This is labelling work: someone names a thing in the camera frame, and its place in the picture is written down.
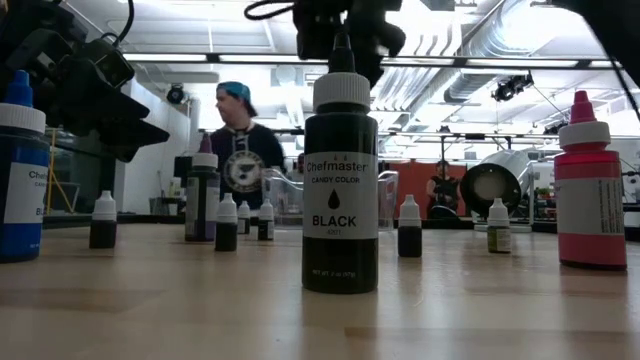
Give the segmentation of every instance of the pink bottle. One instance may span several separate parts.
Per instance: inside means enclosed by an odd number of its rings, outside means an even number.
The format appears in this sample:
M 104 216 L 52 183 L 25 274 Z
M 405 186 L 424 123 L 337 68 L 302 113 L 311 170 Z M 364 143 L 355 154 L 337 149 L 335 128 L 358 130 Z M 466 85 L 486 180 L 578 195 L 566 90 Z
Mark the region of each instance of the pink bottle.
M 560 263 L 603 270 L 625 270 L 622 182 L 609 125 L 599 122 L 586 91 L 575 94 L 568 126 L 560 129 L 555 157 Z

